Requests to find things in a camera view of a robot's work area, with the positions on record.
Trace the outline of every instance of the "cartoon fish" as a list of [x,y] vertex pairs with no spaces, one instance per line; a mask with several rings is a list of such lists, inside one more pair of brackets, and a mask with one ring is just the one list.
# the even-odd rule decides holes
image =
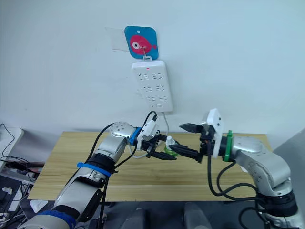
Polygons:
[[157,45],[151,45],[144,37],[140,35],[134,35],[130,38],[130,47],[138,55],[147,54],[150,49],[157,49]]

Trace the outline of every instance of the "wooden table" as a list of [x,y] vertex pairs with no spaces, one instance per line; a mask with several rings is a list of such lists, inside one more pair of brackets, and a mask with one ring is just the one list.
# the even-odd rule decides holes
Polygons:
[[[28,199],[55,200],[66,182],[77,170],[77,163],[87,158],[97,132],[63,132],[40,173]],[[199,149],[198,134],[171,134],[181,144]],[[260,139],[269,149],[263,134],[236,134]],[[122,160],[129,155],[126,148]],[[123,164],[119,173],[113,174],[107,189],[107,201],[202,201],[228,200],[214,196],[208,187],[206,173],[207,157],[202,164],[193,159],[178,156],[175,161],[162,161],[156,158],[131,158]],[[212,159],[214,184],[217,174],[228,163]],[[225,189],[239,182],[253,184],[251,177],[237,165],[229,169],[221,180]],[[248,187],[240,187],[230,194],[236,197],[254,196]]]

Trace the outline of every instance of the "green bracket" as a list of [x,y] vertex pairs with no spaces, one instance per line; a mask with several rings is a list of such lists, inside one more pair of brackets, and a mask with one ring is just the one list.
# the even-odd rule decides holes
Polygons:
[[224,161],[228,162],[230,159],[230,153],[231,153],[231,145],[232,145],[232,130],[229,130],[227,134],[227,145],[225,148],[225,154],[224,154]]

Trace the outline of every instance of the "white wall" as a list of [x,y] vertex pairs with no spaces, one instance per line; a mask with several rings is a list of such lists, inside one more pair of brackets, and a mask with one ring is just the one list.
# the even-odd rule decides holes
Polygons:
[[305,126],[303,0],[1,0],[0,7],[0,120],[26,131],[14,154],[43,161],[62,131],[141,125],[148,109],[130,72],[134,59],[111,50],[104,27],[156,29],[174,99],[171,131],[214,107],[227,128],[266,133],[273,148]]

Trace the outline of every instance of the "blue sticker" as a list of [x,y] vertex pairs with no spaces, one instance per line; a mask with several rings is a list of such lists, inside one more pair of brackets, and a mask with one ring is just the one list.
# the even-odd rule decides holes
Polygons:
[[132,57],[142,59],[145,53],[153,60],[158,59],[157,34],[153,28],[127,26],[125,36]]

